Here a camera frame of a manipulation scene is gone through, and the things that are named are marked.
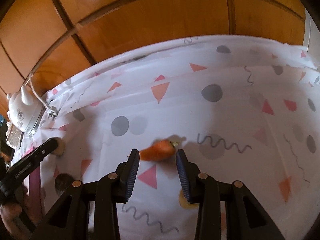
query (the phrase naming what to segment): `white tablecloth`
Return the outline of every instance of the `white tablecloth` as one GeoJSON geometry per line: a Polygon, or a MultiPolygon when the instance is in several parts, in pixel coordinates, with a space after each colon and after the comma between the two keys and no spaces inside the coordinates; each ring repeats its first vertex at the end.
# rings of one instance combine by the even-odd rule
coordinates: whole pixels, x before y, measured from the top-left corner
{"type": "MultiPolygon", "coordinates": [[[[319,65],[305,50],[223,35],[110,58],[47,92],[59,115],[45,114],[14,161],[50,137],[65,140],[62,157],[41,163],[48,211],[59,173],[99,180],[131,149],[171,138],[202,172],[244,182],[286,239],[302,239],[320,212],[319,65]]],[[[132,197],[118,205],[122,239],[194,239],[197,210],[179,205],[180,190],[174,158],[140,161],[132,197]]]]}

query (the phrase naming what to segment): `human hand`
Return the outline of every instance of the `human hand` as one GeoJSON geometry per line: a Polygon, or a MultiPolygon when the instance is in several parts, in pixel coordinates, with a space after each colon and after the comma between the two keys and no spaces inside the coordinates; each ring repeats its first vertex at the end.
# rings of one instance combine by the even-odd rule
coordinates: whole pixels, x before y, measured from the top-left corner
{"type": "MultiPolygon", "coordinates": [[[[28,190],[24,186],[22,187],[22,189],[24,193],[23,209],[27,213],[31,221],[34,224],[37,224],[39,220],[36,219],[36,216],[33,215],[33,212],[30,209],[29,196],[27,195],[28,190]]],[[[29,239],[30,235],[24,232],[14,221],[14,219],[17,218],[21,214],[21,212],[22,212],[22,207],[20,204],[7,202],[1,207],[1,219],[5,228],[8,230],[8,232],[11,234],[11,236],[14,239],[27,240],[29,239]]]]}

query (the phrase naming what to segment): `wall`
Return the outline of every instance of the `wall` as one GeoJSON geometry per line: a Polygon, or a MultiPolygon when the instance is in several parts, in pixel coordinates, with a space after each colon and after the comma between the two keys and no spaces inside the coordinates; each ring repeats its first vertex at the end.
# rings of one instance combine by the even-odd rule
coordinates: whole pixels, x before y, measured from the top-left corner
{"type": "Polygon", "coordinates": [[[239,34],[302,44],[299,0],[16,0],[0,22],[0,114],[32,69],[43,94],[109,57],[160,41],[239,34]]]}

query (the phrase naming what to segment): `orange triangle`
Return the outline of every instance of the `orange triangle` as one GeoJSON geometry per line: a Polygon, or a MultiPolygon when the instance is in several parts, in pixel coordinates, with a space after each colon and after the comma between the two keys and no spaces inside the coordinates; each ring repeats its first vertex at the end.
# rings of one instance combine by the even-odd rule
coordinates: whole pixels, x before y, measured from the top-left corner
{"type": "Polygon", "coordinates": [[[82,160],[81,161],[81,171],[80,171],[81,178],[85,174],[85,172],[86,172],[86,170],[89,167],[91,162],[92,162],[92,160],[82,160]]]}
{"type": "Polygon", "coordinates": [[[304,78],[305,75],[306,75],[306,72],[302,72],[302,73],[301,73],[301,77],[300,77],[298,83],[304,78]]]}
{"type": "Polygon", "coordinates": [[[196,72],[199,70],[204,70],[204,69],[208,68],[208,67],[204,67],[204,66],[200,66],[200,65],[196,65],[196,64],[192,64],[192,63],[190,63],[190,67],[192,68],[193,72],[196,72]]]}
{"type": "Polygon", "coordinates": [[[275,113],[273,112],[273,110],[267,100],[264,101],[264,104],[262,107],[262,112],[267,113],[267,114],[271,114],[271,115],[275,115],[275,113]]]}
{"type": "Polygon", "coordinates": [[[112,91],[113,89],[117,88],[117,87],[120,87],[122,86],[120,83],[118,82],[114,82],[112,87],[108,90],[108,92],[112,91]]]}
{"type": "Polygon", "coordinates": [[[60,174],[58,166],[56,165],[56,169],[54,170],[53,177],[56,178],[60,174]]]}
{"type": "Polygon", "coordinates": [[[291,176],[286,178],[285,180],[281,181],[279,183],[279,189],[281,191],[282,197],[284,202],[287,203],[287,201],[289,200],[289,196],[291,194],[291,187],[290,187],[290,183],[291,183],[291,176]]]}
{"type": "Polygon", "coordinates": [[[307,55],[304,53],[304,51],[302,51],[301,52],[301,56],[300,56],[300,58],[302,58],[302,57],[306,57],[307,55]]]}
{"type": "Polygon", "coordinates": [[[154,97],[157,99],[158,104],[160,103],[161,99],[164,97],[164,94],[167,92],[168,86],[169,86],[169,82],[151,87],[151,91],[154,97]]]}
{"type": "Polygon", "coordinates": [[[297,110],[297,103],[294,101],[283,99],[285,106],[292,112],[297,110]]]}

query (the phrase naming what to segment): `orange carrot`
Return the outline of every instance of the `orange carrot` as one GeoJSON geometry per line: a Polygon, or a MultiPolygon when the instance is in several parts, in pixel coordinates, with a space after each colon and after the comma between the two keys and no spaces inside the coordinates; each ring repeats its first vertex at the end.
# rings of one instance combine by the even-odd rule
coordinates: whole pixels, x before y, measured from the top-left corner
{"type": "Polygon", "coordinates": [[[174,155],[174,153],[176,152],[175,147],[177,147],[178,145],[178,142],[162,140],[147,149],[139,151],[140,160],[156,162],[162,161],[174,155]]]}

